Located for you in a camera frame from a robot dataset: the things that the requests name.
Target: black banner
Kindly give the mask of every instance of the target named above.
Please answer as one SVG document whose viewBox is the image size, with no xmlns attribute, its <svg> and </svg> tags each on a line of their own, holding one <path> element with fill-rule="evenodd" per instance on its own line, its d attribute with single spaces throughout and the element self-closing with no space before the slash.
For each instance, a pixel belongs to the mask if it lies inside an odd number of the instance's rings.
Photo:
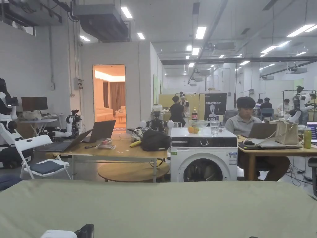
<svg viewBox="0 0 317 238">
<path fill-rule="evenodd" d="M 219 120 L 218 115 L 224 115 L 224 112 L 227 110 L 227 94 L 208 93 L 205 95 L 205 120 Z"/>
</svg>

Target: man in gray shirt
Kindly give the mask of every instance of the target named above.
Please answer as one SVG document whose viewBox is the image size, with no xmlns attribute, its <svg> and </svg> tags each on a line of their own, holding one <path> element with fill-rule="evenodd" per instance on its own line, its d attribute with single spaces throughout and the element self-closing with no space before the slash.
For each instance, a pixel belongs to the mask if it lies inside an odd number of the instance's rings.
<svg viewBox="0 0 317 238">
<path fill-rule="evenodd" d="M 226 129 L 236 135 L 248 135 L 254 123 L 261 122 L 259 118 L 252 116 L 255 101 L 251 97 L 240 97 L 236 101 L 239 114 L 229 118 Z M 249 168 L 249 156 L 238 151 L 238 159 L 242 164 L 244 176 L 247 177 Z M 289 159 L 285 156 L 258 156 L 256 157 L 256 170 L 268 171 L 265 181 L 278 181 L 289 168 Z"/>
</svg>

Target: washing machine knob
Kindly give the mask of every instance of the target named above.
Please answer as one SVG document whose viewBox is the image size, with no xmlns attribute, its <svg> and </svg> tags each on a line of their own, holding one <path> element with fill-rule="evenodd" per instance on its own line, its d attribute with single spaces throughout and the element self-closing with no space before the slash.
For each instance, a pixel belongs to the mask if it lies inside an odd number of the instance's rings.
<svg viewBox="0 0 317 238">
<path fill-rule="evenodd" d="M 201 144 L 202 147 L 206 147 L 206 146 L 208 145 L 208 140 L 205 139 L 205 138 L 204 138 L 204 139 L 201 139 L 201 140 L 200 140 L 200 144 Z"/>
</svg>

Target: round wooden table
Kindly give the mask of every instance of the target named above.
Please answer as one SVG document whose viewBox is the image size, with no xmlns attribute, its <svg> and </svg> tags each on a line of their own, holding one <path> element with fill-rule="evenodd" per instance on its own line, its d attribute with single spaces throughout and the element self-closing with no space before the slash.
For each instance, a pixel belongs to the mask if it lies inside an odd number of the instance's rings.
<svg viewBox="0 0 317 238">
<path fill-rule="evenodd" d="M 157 160 L 156 178 L 161 178 L 170 171 L 170 166 Z M 98 168 L 98 175 L 105 179 L 107 182 L 145 182 L 152 180 L 153 167 L 150 163 L 138 162 L 119 162 L 119 163 L 106 163 Z"/>
</svg>

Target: washing machine control panel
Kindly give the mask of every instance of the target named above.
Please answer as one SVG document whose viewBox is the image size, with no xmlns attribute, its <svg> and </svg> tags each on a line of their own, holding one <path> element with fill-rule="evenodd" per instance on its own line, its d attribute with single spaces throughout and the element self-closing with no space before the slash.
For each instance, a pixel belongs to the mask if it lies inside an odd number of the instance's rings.
<svg viewBox="0 0 317 238">
<path fill-rule="evenodd" d="M 236 137 L 172 137 L 172 147 L 237 147 Z"/>
</svg>

